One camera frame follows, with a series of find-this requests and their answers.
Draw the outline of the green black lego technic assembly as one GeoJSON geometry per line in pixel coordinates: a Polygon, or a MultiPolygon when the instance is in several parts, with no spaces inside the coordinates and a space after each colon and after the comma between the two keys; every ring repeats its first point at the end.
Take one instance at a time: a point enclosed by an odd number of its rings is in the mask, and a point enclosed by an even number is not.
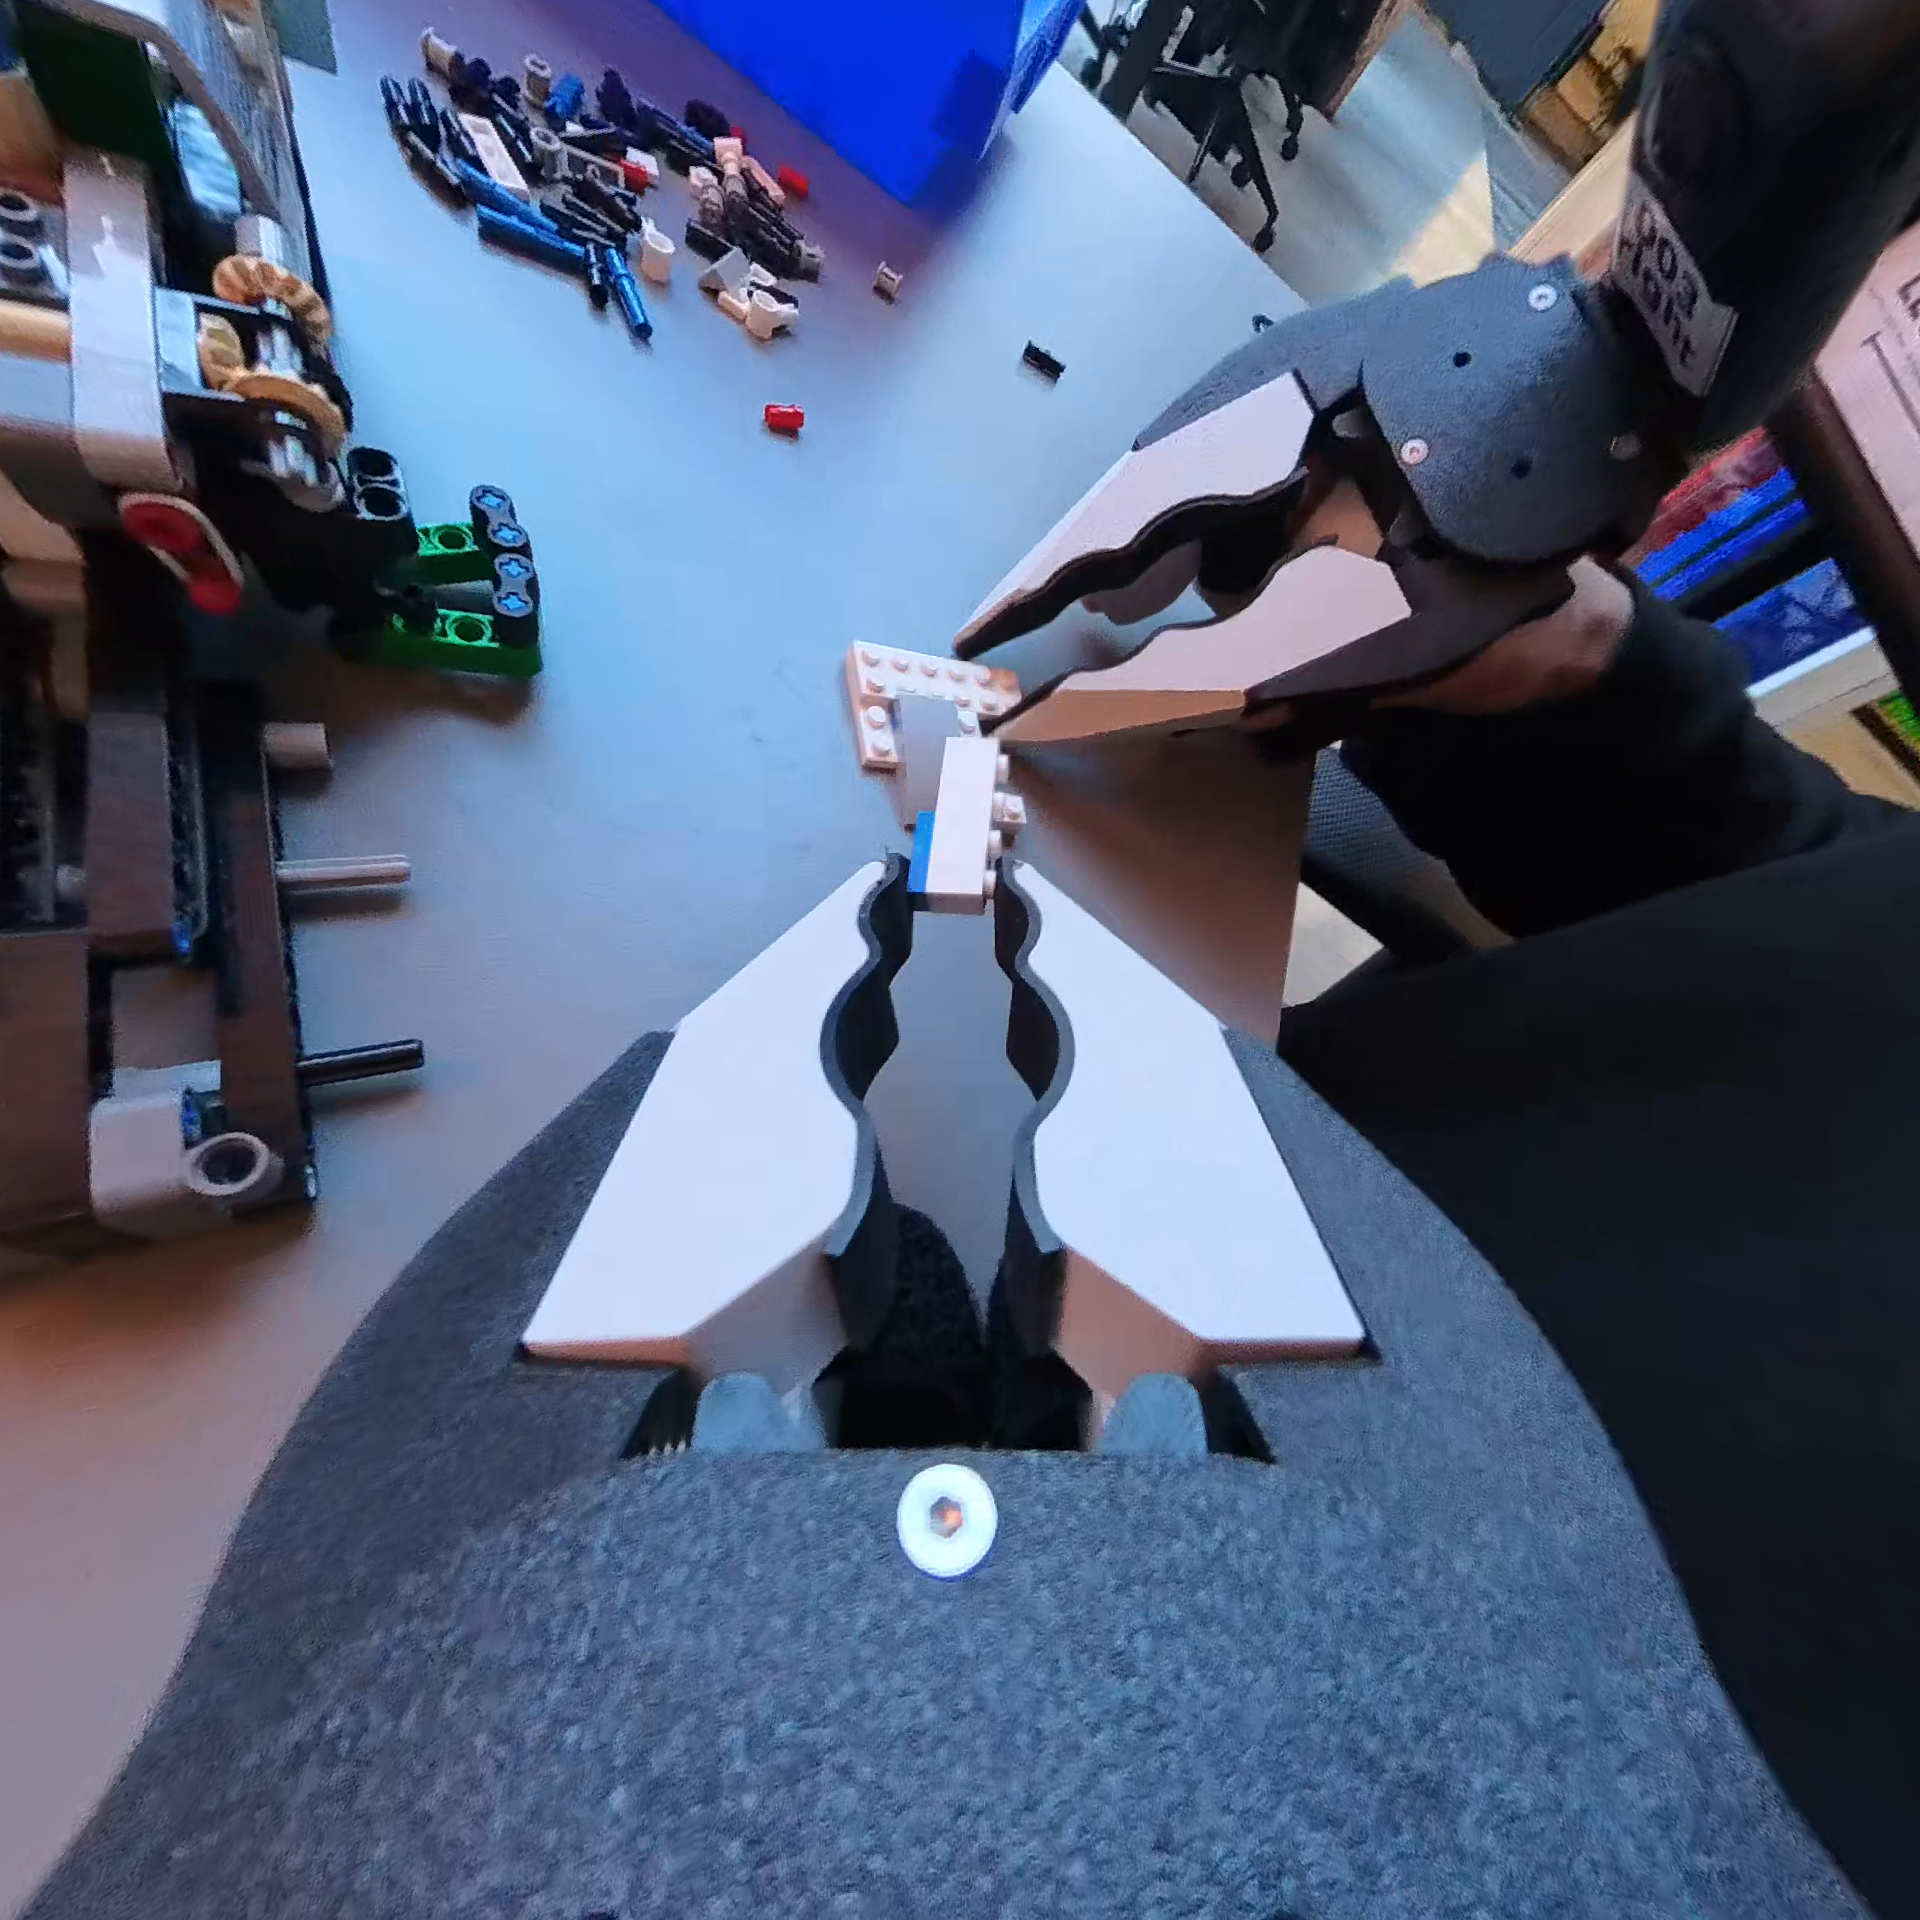
{"type": "Polygon", "coordinates": [[[383,553],[364,612],[340,631],[346,654],[497,681],[541,672],[536,557],[505,487],[474,484],[458,518],[418,520],[392,487],[365,487],[361,503],[399,511],[375,520],[383,553]]]}

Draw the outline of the white lego plate assembly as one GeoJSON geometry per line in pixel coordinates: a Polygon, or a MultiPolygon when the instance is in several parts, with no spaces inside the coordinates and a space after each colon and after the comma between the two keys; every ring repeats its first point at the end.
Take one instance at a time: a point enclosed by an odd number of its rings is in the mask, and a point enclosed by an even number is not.
{"type": "Polygon", "coordinates": [[[1024,697],[1012,669],[874,643],[853,643],[842,668],[855,756],[869,774],[902,767],[901,726],[908,699],[958,709],[960,729],[977,734],[984,719],[1002,717],[1024,697]]]}

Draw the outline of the white long lego plate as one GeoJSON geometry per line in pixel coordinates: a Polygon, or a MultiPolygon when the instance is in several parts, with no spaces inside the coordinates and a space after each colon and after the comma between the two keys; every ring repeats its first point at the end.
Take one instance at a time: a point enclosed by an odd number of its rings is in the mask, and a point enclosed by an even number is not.
{"type": "Polygon", "coordinates": [[[996,894],[1000,859],[1026,821],[1024,797],[1012,785],[1012,764],[996,740],[953,736],[943,743],[933,806],[929,913],[981,913],[996,894]]]}

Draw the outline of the pile of small lego pins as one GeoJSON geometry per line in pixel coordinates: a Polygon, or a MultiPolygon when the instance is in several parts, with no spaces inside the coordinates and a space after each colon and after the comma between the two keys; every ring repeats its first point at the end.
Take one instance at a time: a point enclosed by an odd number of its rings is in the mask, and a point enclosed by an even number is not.
{"type": "Polygon", "coordinates": [[[421,33],[421,64],[377,85],[389,131],[484,246],[576,281],[638,344],[656,332],[649,289],[680,260],[757,342],[797,326],[797,287],[825,267],[793,216],[809,183],[766,166],[717,104],[672,112],[615,68],[589,86],[534,54],[496,68],[436,31],[421,33]]]}

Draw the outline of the partly built lego technic vehicle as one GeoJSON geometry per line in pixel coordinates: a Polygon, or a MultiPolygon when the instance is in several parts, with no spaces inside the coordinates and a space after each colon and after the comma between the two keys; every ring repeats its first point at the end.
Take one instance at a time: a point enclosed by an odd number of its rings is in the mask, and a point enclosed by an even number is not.
{"type": "Polygon", "coordinates": [[[268,606],[383,553],[264,4],[5,4],[5,1277],[317,1196],[268,606]]]}

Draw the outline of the person's right hand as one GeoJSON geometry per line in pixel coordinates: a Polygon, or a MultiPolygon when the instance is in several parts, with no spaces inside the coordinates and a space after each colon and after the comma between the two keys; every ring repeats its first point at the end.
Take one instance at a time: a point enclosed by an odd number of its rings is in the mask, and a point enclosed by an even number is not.
{"type": "Polygon", "coordinates": [[[1573,591],[1422,687],[1418,703],[1452,715],[1509,715],[1592,689],[1613,665],[1637,601],[1624,577],[1596,560],[1567,571],[1573,591]]]}

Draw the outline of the black swivel office chair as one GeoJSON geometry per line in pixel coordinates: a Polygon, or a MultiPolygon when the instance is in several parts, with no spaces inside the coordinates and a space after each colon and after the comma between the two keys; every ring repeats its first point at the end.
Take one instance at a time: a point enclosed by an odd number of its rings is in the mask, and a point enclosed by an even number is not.
{"type": "Polygon", "coordinates": [[[1255,190],[1263,219],[1250,240],[1266,254],[1280,203],[1258,143],[1250,86],[1280,96],[1280,163],[1301,153],[1304,117],[1330,120],[1357,76],[1399,27],[1401,1],[1200,1],[1172,4],[1152,27],[1152,4],[1088,4],[1077,25],[1089,38],[1078,77],[1093,94],[1119,83],[1128,57],[1143,73],[1128,101],[1164,107],[1192,140],[1186,183],[1217,163],[1237,190],[1255,190]]]}

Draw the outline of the person's right forearm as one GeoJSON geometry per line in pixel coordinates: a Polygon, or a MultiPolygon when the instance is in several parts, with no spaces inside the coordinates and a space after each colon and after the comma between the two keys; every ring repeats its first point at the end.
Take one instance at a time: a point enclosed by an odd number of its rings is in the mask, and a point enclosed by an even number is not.
{"type": "Polygon", "coordinates": [[[1469,717],[1423,709],[1415,687],[1340,749],[1489,923],[1529,936],[1912,824],[1778,736],[1711,624],[1623,580],[1637,612],[1592,689],[1469,717]]]}

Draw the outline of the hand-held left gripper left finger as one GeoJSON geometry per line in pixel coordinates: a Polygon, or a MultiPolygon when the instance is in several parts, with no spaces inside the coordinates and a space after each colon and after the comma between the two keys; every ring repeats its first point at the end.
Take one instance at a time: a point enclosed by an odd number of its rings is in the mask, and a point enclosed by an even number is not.
{"type": "Polygon", "coordinates": [[[896,1305],[865,1095],[896,1053],[908,861],[860,865],[668,1037],[518,1343],[786,1395],[896,1305]]]}

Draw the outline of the blue plastic bin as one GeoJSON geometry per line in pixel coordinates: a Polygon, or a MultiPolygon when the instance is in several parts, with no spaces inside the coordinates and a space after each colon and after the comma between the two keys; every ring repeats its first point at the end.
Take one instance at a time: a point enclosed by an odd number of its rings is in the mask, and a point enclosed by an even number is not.
{"type": "Polygon", "coordinates": [[[687,37],[905,205],[972,187],[1078,1],[661,1],[687,37]]]}

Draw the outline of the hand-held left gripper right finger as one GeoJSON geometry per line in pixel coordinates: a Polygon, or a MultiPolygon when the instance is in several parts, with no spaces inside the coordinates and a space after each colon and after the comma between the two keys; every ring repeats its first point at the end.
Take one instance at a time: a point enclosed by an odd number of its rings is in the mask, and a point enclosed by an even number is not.
{"type": "Polygon", "coordinates": [[[1106,1401],[1351,1360],[1367,1329],[1256,1102],[1258,1053],[1030,861],[996,886],[1014,1132],[1005,1324],[1106,1401]]]}

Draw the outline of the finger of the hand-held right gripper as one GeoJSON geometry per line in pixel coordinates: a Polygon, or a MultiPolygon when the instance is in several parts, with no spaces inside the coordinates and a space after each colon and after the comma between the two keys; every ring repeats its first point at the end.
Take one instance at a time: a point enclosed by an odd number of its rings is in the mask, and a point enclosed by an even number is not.
{"type": "Polygon", "coordinates": [[[1382,529],[1354,487],[1309,510],[1298,548],[1238,611],[1164,625],[1113,665],[1078,668],[996,724],[1002,748],[1085,745],[1233,726],[1262,685],[1409,615],[1382,529]]]}
{"type": "Polygon", "coordinates": [[[1138,585],[1166,553],[1269,510],[1301,465],[1317,406],[1295,372],[1124,451],[1012,565],[953,637],[974,660],[1093,591],[1138,585]]]}

